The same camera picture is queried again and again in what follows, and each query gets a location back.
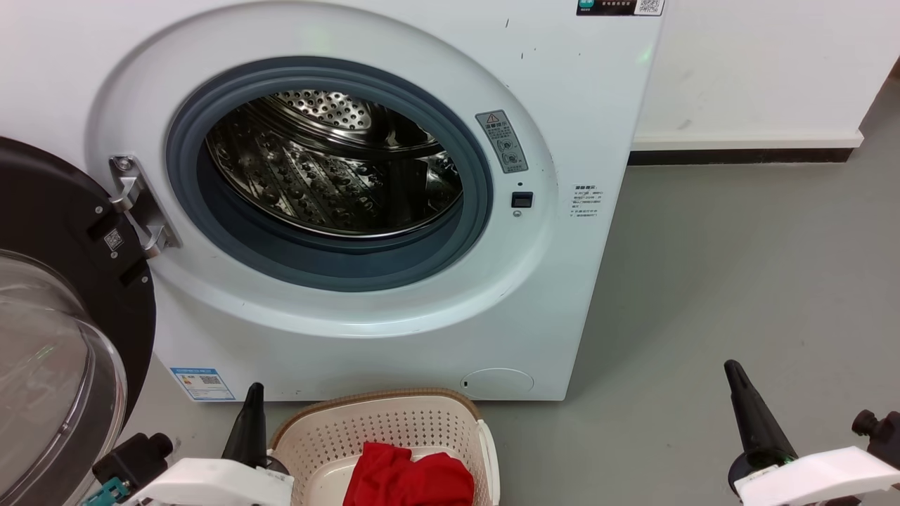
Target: red cloth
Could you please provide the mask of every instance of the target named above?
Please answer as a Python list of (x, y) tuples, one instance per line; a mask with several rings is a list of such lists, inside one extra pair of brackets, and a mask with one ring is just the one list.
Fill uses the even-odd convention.
[(344, 506), (472, 506), (475, 481), (446, 453), (410, 461), (408, 448), (364, 443)]

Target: laundry basket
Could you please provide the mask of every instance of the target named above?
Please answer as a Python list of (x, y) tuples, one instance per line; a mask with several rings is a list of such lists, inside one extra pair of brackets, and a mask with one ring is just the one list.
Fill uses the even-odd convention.
[(272, 455), (294, 477), (292, 506), (340, 506), (363, 443), (412, 450), (412, 459), (446, 452), (475, 480), (473, 506), (500, 504), (491, 431), (475, 405), (445, 389), (375, 392), (320, 402), (276, 431)]

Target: black baseboard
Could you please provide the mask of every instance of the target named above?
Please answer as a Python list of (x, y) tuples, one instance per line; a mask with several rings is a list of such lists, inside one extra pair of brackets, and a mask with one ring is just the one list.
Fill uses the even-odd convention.
[(853, 148), (632, 151), (628, 157), (628, 165), (843, 163), (850, 158), (852, 152)]

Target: metal door hinge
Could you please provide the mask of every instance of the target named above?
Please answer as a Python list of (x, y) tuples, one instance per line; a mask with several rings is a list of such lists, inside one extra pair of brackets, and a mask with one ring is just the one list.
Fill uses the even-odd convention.
[(110, 157), (109, 164), (112, 179), (119, 190), (118, 195), (110, 198), (110, 203), (113, 209), (128, 218), (138, 233), (147, 258), (159, 255), (163, 248), (180, 248), (181, 241), (150, 192), (138, 159), (131, 155), (119, 155)]

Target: teal connector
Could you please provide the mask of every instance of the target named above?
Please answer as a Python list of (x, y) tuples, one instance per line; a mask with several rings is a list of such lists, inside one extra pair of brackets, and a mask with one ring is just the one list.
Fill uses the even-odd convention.
[(128, 495), (128, 487), (119, 478), (103, 484), (97, 493), (87, 498), (87, 501), (81, 503), (81, 506), (113, 506), (122, 497)]

